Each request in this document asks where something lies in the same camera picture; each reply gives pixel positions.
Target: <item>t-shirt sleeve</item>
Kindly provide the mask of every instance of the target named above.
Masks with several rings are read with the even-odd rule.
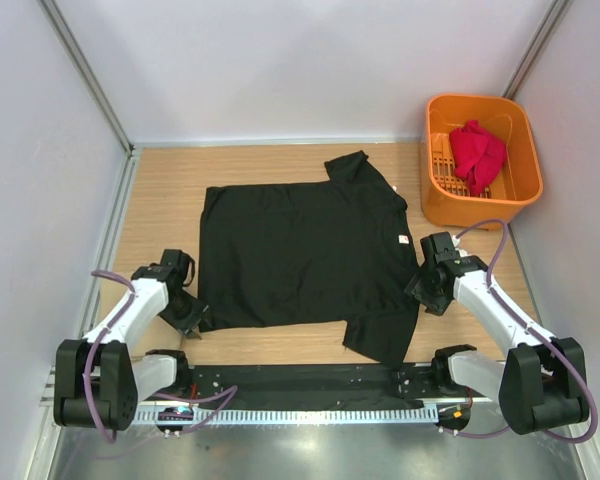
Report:
[[[369,155],[362,150],[334,160],[325,162],[329,178],[335,182],[343,183],[369,183],[383,182],[384,177],[378,172],[367,159]]]

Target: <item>wooden table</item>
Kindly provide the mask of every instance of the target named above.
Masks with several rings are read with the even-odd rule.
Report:
[[[420,208],[417,143],[145,149],[114,270],[128,277],[138,266],[158,261],[165,248],[182,249],[198,259],[198,228],[207,187],[323,181],[328,179],[326,160],[357,150],[369,155],[369,161],[407,201],[408,224],[415,240],[442,230],[429,223]],[[499,240],[499,231],[478,231],[464,237],[462,246],[488,263]],[[419,243],[416,251],[422,261]],[[507,293],[535,316],[511,243],[495,274]],[[124,289],[107,282],[101,288],[101,313],[106,313]],[[189,291],[195,295],[197,277]],[[133,353],[181,348],[194,365],[371,362],[342,346],[345,326],[340,321],[228,329],[205,333],[202,340],[182,341],[179,334],[156,318]],[[430,361],[437,348],[462,343],[472,344],[492,358],[502,358],[482,326],[457,303],[443,317],[421,310],[405,361]]]

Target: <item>orange plastic basket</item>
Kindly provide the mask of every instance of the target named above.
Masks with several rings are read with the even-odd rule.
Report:
[[[449,133],[468,120],[478,120],[507,146],[508,159],[502,171],[480,197],[470,197],[466,182],[455,176],[449,144]],[[511,100],[453,94],[434,97],[427,106],[420,153],[422,209],[436,225],[468,227],[488,218],[509,222],[542,194],[529,120]]]

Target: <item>metal base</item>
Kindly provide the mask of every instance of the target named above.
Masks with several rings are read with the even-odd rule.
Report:
[[[158,420],[159,414],[169,406],[181,404],[169,402],[144,402],[138,407],[133,426],[181,426],[186,427],[199,423],[207,418],[212,410],[193,409],[193,419],[177,420],[174,415],[170,420]],[[438,421],[438,410],[435,404],[425,405],[414,410],[380,410],[357,411],[330,410],[325,412],[293,412],[293,411],[258,411],[258,410],[222,410],[209,422],[210,427],[282,427],[289,425],[379,425],[379,424],[413,424]]]
[[[478,403],[469,431],[493,431],[502,417]],[[133,452],[117,456],[145,442]],[[544,434],[489,440],[454,438],[432,425],[337,425],[205,428],[165,439],[155,427],[132,428],[117,444],[94,431],[63,433],[51,479],[189,480],[502,479],[584,480],[573,446]]]

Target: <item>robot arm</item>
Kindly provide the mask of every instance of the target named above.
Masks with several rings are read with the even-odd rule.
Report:
[[[186,337],[209,315],[208,307],[184,287],[193,259],[180,250],[165,250],[160,263],[140,267],[131,277],[133,303],[109,328],[110,320],[127,303],[127,296],[107,318],[81,340],[65,340],[56,352],[54,418],[63,426],[94,427],[83,386],[89,349],[103,330],[94,370],[93,400],[105,428],[124,430],[133,421],[138,402],[162,390],[181,394],[190,386],[190,371],[183,352],[152,350],[131,363],[129,352],[137,345],[151,320],[160,315]]]
[[[499,403],[509,426],[518,434],[584,421],[589,405],[564,365],[528,329],[553,343],[585,376],[584,353],[572,338],[558,339],[534,322],[511,300],[478,257],[459,250],[448,232],[420,241],[425,261],[406,293],[442,315],[454,299],[480,321],[506,356],[505,364],[475,348],[449,347],[436,352],[434,371],[442,381],[467,386]],[[494,292],[526,323],[523,327],[496,300]]]

